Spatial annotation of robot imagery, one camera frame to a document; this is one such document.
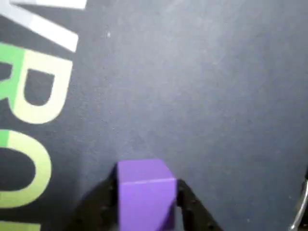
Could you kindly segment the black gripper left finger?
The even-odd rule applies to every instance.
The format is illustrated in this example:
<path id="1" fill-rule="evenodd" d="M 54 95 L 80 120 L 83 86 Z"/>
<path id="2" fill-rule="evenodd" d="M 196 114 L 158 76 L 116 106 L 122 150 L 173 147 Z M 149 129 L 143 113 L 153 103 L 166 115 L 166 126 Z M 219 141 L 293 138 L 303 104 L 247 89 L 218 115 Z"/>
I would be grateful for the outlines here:
<path id="1" fill-rule="evenodd" d="M 70 231 L 117 231 L 118 222 L 117 166 L 78 204 L 68 222 Z"/>

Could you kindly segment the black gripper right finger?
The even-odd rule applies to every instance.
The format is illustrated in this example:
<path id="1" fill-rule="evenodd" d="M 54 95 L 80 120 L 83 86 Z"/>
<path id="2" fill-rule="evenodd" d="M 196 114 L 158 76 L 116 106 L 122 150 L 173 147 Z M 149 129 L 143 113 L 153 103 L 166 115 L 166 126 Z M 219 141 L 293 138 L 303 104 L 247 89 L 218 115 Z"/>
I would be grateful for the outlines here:
<path id="1" fill-rule="evenodd" d="M 182 179 L 177 180 L 176 201 L 181 208 L 185 231 L 223 231 L 191 187 Z"/>

